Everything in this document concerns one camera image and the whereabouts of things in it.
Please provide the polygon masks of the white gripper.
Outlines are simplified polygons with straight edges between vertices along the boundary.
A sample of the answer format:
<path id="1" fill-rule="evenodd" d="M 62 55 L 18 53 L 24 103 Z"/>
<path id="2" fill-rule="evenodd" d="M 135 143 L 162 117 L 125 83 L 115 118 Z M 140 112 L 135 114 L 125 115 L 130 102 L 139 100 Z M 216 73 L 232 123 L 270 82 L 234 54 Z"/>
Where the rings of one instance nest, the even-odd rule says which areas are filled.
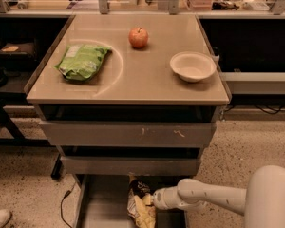
<path id="1" fill-rule="evenodd" d="M 186 202 L 179 195 L 178 188 L 176 186 L 158 189 L 154 192 L 153 196 L 151 194 L 146 194 L 142 198 L 142 201 L 146 206 L 154 204 L 155 207 L 160 210 L 179 209 L 182 211 L 195 211 L 206 206 L 205 201 L 193 200 Z"/>

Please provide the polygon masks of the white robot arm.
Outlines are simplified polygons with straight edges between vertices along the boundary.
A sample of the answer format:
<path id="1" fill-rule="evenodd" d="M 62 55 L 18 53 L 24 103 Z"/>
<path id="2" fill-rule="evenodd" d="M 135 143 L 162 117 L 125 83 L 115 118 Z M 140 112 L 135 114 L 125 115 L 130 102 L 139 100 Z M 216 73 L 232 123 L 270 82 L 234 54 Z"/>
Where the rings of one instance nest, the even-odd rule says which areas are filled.
<path id="1" fill-rule="evenodd" d="M 151 196 L 160 210 L 191 211 L 205 202 L 244 216 L 244 228 L 285 228 L 285 168 L 258 168 L 245 189 L 182 179 Z"/>

